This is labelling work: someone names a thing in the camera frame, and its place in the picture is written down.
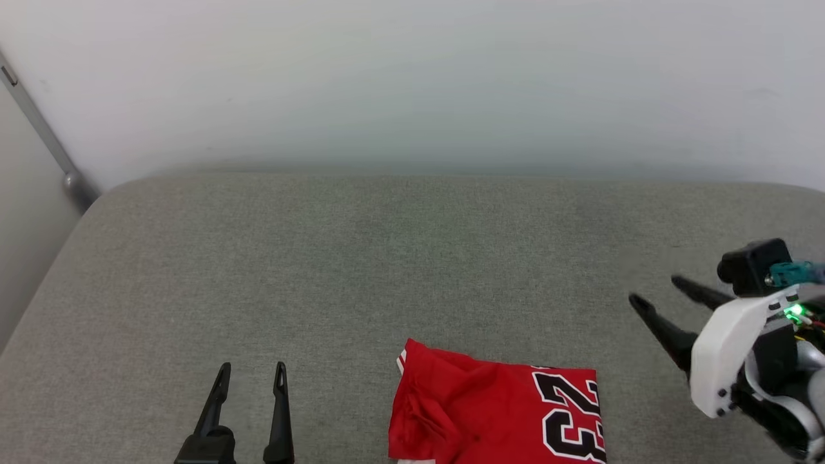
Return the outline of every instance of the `basketball jersey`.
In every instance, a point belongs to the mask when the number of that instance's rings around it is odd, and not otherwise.
[[[389,457],[436,464],[605,463],[596,372],[477,361],[409,339]]]

